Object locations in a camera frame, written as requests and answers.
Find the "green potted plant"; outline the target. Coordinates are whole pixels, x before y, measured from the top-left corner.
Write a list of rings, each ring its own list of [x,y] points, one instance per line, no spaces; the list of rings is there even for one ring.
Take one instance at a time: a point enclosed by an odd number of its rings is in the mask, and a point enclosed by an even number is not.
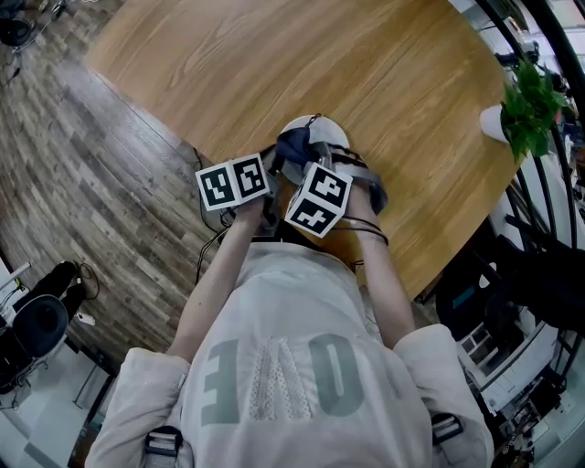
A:
[[[510,145],[514,160],[548,154],[550,128],[567,108],[566,88],[555,72],[521,59],[500,104],[480,114],[482,132]]]

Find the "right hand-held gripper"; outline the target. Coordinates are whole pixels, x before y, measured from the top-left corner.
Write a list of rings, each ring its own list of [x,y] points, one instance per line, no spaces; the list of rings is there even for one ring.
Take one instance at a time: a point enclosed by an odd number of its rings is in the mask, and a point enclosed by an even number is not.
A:
[[[315,142],[312,150],[317,162],[305,167],[305,175],[293,194],[285,221],[318,238],[323,238],[341,219],[352,223],[361,219],[346,215],[352,184],[368,185],[373,211],[379,213],[388,203],[380,177],[368,167],[332,161],[328,142]]]

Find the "black bag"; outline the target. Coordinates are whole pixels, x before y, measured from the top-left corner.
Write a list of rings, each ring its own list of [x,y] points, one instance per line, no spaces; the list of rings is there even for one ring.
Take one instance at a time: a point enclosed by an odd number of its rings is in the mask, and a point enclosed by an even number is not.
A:
[[[31,295],[52,295],[60,299],[70,316],[80,308],[86,297],[79,277],[78,266],[72,261],[62,261],[42,278],[31,290]]]

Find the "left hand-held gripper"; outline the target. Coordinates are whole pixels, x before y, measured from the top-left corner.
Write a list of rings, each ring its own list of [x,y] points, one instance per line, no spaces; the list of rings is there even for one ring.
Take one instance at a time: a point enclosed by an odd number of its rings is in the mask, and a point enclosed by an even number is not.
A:
[[[272,145],[259,153],[197,171],[197,186],[206,210],[232,209],[262,198],[262,226],[275,229],[280,221],[278,170],[272,167],[275,157]]]

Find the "dark blue cloth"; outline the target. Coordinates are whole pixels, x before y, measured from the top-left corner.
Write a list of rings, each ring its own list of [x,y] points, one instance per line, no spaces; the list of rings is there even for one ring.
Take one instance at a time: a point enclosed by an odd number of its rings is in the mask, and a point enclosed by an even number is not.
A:
[[[321,114],[317,113],[303,126],[281,133],[276,141],[275,153],[285,161],[299,165],[302,169],[309,162],[317,162],[319,156],[312,149],[310,135],[311,125],[320,117]]]

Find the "person's right forearm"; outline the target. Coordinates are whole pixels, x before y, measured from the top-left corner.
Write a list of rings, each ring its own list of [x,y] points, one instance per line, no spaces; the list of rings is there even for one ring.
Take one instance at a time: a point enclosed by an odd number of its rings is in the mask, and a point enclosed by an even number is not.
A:
[[[352,185],[346,215],[361,219],[356,236],[365,266],[367,288],[381,338],[392,349],[404,336],[416,330],[410,300],[381,237],[378,217],[370,203],[367,185]]]

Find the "round black stool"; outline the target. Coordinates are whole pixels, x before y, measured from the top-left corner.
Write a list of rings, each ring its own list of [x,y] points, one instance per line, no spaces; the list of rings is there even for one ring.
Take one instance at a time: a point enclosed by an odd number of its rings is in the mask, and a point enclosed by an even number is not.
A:
[[[16,314],[12,330],[31,358],[41,358],[64,336],[69,315],[62,301],[44,294],[29,301]]]

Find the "black office chair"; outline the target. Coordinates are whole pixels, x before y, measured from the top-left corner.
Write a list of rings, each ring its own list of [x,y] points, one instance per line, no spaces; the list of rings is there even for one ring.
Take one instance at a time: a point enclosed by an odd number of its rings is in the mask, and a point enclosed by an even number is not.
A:
[[[507,303],[585,337],[585,250],[551,241],[541,251],[523,251],[500,235],[460,251],[437,285],[437,314],[456,338]]]
[[[21,18],[0,18],[0,42],[10,48],[24,45],[31,37],[35,24]]]

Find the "white plate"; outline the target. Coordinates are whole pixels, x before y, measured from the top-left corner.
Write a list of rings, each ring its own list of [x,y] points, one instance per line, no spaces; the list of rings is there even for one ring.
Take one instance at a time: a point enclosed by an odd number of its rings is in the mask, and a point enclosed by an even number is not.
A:
[[[301,142],[307,149],[312,149],[311,144],[316,143],[337,144],[345,148],[350,146],[344,130],[336,122],[321,114],[304,115],[293,119],[282,128],[280,136],[302,128],[307,128],[306,131],[300,133]],[[304,177],[304,167],[286,160],[282,166],[282,173],[292,183],[300,184]]]

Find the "white shelf unit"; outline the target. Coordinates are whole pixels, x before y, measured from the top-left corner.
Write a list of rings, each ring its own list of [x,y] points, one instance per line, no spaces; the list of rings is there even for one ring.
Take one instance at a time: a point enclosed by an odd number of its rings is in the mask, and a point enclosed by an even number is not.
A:
[[[479,391],[490,413],[510,403],[548,365],[558,330],[543,322],[511,351],[499,349],[483,324],[457,343],[464,372]]]

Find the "person's white shirt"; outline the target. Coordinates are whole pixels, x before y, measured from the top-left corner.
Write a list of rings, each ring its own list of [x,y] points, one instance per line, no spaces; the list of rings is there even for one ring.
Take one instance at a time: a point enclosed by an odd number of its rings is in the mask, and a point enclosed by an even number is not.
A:
[[[128,352],[86,468],[490,468],[450,330],[390,349],[372,319],[340,261],[253,244],[192,362]],[[439,413],[463,433],[434,445]],[[165,425],[184,438],[175,459],[144,450]]]

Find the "black harness buckle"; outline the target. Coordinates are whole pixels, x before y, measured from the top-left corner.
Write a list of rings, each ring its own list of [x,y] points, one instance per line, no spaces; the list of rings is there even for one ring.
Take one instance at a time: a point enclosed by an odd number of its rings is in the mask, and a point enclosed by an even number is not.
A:
[[[463,433],[460,420],[448,413],[439,413],[431,417],[432,443],[440,445]]]
[[[144,450],[147,454],[175,459],[179,454],[183,441],[184,438],[179,429],[165,425],[147,433]]]

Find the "person's left forearm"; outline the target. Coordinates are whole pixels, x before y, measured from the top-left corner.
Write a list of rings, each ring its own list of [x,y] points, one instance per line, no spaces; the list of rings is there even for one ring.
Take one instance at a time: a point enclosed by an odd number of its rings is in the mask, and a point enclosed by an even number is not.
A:
[[[217,254],[186,302],[175,338],[166,351],[169,356],[193,361],[234,290],[252,238],[261,224],[263,207],[262,197],[238,207]]]

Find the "dark curved-back chair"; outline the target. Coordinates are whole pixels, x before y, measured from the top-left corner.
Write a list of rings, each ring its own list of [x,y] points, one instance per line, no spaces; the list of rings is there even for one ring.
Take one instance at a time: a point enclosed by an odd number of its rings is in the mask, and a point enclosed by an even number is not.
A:
[[[505,38],[508,45],[513,49],[516,56],[523,58],[526,54],[522,47],[515,39],[512,32],[505,25],[502,18],[497,14],[488,0],[474,0],[482,10],[487,14],[495,27]],[[531,0],[527,6],[528,11],[535,18],[537,25],[540,27],[549,45],[555,52],[561,71],[568,81],[569,88],[573,93],[579,116],[585,115],[585,73],[579,64],[577,55],[572,45],[569,43],[562,26],[548,6],[546,0]],[[569,163],[567,162],[567,152],[558,125],[553,123],[550,127],[553,142],[556,147],[556,155],[561,170],[561,177],[567,194],[569,225],[570,225],[570,246],[573,250],[578,247],[577,244],[577,216],[574,202],[572,186],[569,177]]]

